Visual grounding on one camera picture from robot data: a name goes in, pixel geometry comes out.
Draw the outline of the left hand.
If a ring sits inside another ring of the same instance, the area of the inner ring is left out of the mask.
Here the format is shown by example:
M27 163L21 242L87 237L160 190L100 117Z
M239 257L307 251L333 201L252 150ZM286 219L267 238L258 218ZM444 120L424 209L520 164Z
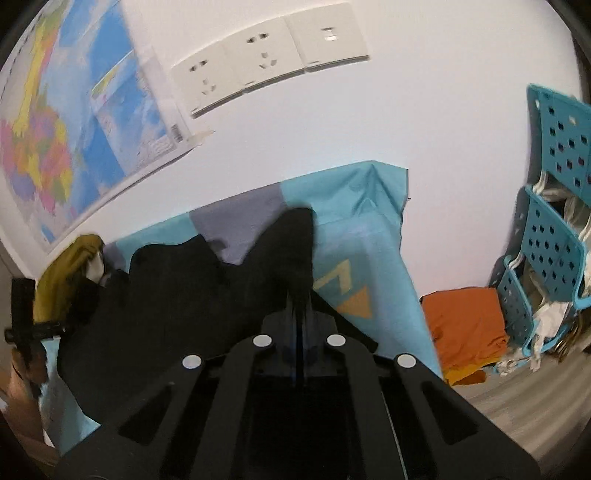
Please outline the left hand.
M23 353L12 349L11 375L8 392L10 396L29 400L38 399L41 388L48 381L47 352L42 343L31 345L30 358L25 359Z

